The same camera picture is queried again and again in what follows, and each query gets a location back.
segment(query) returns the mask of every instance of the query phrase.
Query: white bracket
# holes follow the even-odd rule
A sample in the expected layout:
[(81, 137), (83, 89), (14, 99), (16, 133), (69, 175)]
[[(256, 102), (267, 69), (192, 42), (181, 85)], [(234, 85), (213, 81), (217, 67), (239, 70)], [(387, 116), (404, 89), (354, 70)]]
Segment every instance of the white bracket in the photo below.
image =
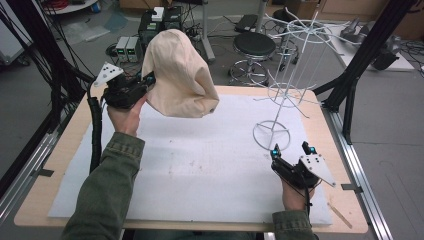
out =
[(302, 161), (306, 168), (315, 176), (321, 178), (330, 186), (336, 187), (336, 181), (333, 175), (331, 175), (330, 169), (328, 169), (325, 163), (325, 159), (320, 154), (302, 155), (300, 156), (300, 161)]
[(102, 70), (100, 71), (99, 75), (97, 76), (96, 81), (94, 81), (94, 86), (99, 87), (108, 81), (112, 80), (114, 77), (120, 75), (123, 73), (124, 70), (122, 68), (119, 68), (115, 65), (112, 65), (108, 62), (105, 62), (105, 64), (102, 67)]

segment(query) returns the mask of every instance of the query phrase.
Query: cloth bucket hat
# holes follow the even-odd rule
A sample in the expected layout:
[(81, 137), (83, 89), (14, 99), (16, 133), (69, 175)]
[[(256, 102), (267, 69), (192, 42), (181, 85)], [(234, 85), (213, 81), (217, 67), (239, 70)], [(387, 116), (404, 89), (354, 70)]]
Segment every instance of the cloth bucket hat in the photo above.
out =
[(219, 103), (208, 65), (179, 30), (162, 31), (149, 43), (141, 72), (151, 71), (156, 84), (147, 102), (164, 116), (201, 118)]

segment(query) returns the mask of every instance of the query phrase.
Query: forearm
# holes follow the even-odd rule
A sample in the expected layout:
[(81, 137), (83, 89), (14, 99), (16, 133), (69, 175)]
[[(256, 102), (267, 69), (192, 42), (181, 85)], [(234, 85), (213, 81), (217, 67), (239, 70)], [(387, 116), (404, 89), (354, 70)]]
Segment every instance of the forearm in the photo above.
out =
[(84, 181), (62, 239), (118, 239), (140, 168), (144, 141), (115, 133)]
[(272, 214), (277, 240), (316, 240), (306, 211), (283, 211)]

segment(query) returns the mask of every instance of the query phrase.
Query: gray floor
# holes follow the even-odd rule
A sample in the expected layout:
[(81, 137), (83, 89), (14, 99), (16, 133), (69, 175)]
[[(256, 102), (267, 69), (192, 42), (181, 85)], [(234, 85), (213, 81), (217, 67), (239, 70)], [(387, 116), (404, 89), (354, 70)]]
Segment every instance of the gray floor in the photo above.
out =
[[(137, 33), (137, 21), (120, 22), (122, 19), (119, 16), (116, 18), (117, 15), (113, 14), (116, 11), (112, 10), (104, 9), (96, 15), (81, 11), (62, 19), (64, 25), (88, 21), (90, 27), (95, 27), (104, 26), (114, 18), (117, 29), (110, 34), (93, 42), (72, 45), (94, 74), (97, 74), (104, 61), (110, 61), (104, 53), (110, 44), (115, 43), (119, 36)], [(211, 21), (209, 29), (223, 21), (223, 18)], [(233, 35), (232, 28), (231, 24), (220, 24), (219, 29), (228, 31), (211, 35)], [(216, 85), (227, 85), (230, 65), (242, 58), (232, 50), (231, 38), (214, 37), (210, 41), (216, 54), (216, 61), (210, 65), (213, 80)], [(317, 56), (312, 56), (312, 59), (316, 61)], [(265, 65), (275, 71), (277, 59), (267, 61)], [(343, 67), (337, 57), (327, 50), (314, 83), (320, 86), (338, 77), (342, 71)], [(0, 73), (0, 78), (0, 133), (7, 136), (0, 141), (0, 174), (4, 174), (49, 111), (50, 89), (34, 66), (8, 68)], [(420, 157), (424, 142), (423, 89), (424, 78), (418, 71), (366, 71), (357, 87), (352, 141), (394, 239), (415, 240), (423, 239), (424, 236), (424, 207), (420, 204), (424, 199), (424, 188), (421, 185), (424, 181), (421, 174), (424, 161)], [(328, 93), (324, 93), (318, 98), (324, 100), (327, 96)], [(14, 225), (13, 218), (20, 202), (0, 225), (0, 239), (59, 237), (60, 228), (23, 228)], [(321, 239), (375, 239), (372, 230), (364, 234), (318, 235)]]

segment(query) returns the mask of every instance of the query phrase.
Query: person's left hand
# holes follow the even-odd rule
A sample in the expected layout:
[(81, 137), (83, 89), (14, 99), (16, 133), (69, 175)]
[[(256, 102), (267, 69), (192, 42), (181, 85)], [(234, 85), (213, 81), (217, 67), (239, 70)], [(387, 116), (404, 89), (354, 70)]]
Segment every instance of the person's left hand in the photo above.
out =
[(137, 129), (140, 124), (140, 111), (146, 99), (147, 95), (144, 95), (131, 109), (107, 107), (109, 118), (116, 132), (137, 137)]

